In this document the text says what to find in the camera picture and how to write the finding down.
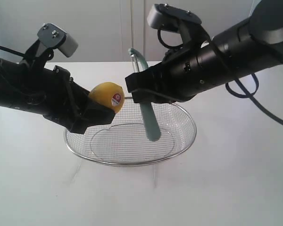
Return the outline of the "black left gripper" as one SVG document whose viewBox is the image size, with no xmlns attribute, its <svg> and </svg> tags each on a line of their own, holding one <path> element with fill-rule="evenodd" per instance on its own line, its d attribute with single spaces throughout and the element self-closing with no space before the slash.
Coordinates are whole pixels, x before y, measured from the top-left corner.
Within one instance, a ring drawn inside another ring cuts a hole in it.
<svg viewBox="0 0 283 226">
<path fill-rule="evenodd" d="M 48 74 L 47 104 L 44 118 L 66 128 L 69 132 L 84 134 L 89 127 L 109 125 L 115 112 L 102 105 L 94 105 L 89 91 L 74 82 L 70 72 L 55 66 Z"/>
</svg>

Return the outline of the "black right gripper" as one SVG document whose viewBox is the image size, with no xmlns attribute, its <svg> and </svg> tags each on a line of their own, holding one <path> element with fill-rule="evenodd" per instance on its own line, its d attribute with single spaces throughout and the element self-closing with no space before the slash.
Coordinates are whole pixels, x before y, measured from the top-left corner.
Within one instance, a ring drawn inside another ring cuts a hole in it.
<svg viewBox="0 0 283 226">
<path fill-rule="evenodd" d="M 210 44 L 165 58 L 148 69 L 125 78 L 135 103 L 187 102 L 217 86 L 217 56 Z"/>
</svg>

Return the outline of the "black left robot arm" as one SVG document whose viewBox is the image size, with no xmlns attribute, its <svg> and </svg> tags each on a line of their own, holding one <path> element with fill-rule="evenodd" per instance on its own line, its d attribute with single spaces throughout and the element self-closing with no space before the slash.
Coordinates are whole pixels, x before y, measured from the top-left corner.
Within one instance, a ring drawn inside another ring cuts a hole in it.
<svg viewBox="0 0 283 226">
<path fill-rule="evenodd" d="M 110 124 L 113 110 L 88 97 L 60 66 L 31 70 L 26 63 L 0 58 L 0 106 L 42 115 L 68 131 L 84 134 L 91 126 Z"/>
</svg>

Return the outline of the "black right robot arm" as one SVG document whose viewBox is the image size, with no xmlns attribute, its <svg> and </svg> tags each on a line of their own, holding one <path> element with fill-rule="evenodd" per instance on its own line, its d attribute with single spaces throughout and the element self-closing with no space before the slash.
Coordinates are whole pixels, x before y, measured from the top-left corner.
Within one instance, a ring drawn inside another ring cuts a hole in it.
<svg viewBox="0 0 283 226">
<path fill-rule="evenodd" d="M 155 4 L 151 28 L 181 35 L 163 60 L 126 77 L 136 103 L 186 102 L 195 95 L 258 71 L 283 65 L 283 0 L 263 0 L 252 15 L 211 38 L 190 11 Z"/>
</svg>

